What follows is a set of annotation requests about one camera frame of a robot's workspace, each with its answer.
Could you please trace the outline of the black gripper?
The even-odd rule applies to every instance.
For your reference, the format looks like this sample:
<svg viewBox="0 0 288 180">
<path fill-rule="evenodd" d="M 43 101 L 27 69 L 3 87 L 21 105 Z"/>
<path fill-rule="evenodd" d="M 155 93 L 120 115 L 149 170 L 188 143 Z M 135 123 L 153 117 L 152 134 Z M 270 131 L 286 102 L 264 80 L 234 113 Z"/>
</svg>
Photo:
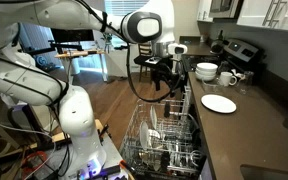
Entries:
<svg viewBox="0 0 288 180">
<path fill-rule="evenodd" d="M 153 81 L 156 91 L 160 90 L 160 81 L 164 81 L 171 90 L 175 90 L 175 99 L 181 99 L 185 92 L 185 73 L 181 61 L 173 58 L 161 59 L 153 69 Z"/>
</svg>

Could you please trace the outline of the robot base platform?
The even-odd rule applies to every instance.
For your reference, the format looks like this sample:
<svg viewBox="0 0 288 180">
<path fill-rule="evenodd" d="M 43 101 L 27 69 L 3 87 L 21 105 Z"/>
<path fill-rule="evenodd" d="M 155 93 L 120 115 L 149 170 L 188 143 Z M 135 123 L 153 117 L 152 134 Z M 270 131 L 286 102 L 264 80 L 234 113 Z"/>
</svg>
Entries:
<svg viewBox="0 0 288 180">
<path fill-rule="evenodd" d="M 105 134 L 100 140 L 97 124 L 94 120 L 87 131 L 80 135 L 71 135 L 69 159 L 62 160 L 66 155 L 66 146 L 50 155 L 50 164 L 58 168 L 62 177 L 59 180 L 118 180 L 127 179 L 128 174 L 119 165 L 122 157 L 110 137 Z"/>
</svg>

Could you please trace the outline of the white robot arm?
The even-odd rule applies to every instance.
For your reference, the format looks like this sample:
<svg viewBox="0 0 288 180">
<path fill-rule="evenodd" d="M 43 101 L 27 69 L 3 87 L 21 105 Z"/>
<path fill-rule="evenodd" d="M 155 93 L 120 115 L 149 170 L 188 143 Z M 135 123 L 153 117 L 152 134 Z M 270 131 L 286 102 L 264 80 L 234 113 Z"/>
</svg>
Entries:
<svg viewBox="0 0 288 180">
<path fill-rule="evenodd" d="M 0 0 L 0 93 L 31 105 L 57 104 L 60 126 L 73 145 L 64 178 L 73 180 L 78 172 L 86 178 L 96 176 L 107 155 L 100 143 L 88 93 L 80 86 L 50 77 L 33 64 L 31 55 L 13 50 L 12 42 L 21 23 L 97 30 L 134 44 L 150 41 L 155 57 L 168 58 L 187 51 L 175 42 L 172 0 L 149 0 L 123 17 L 92 8 L 84 0 Z"/>
</svg>

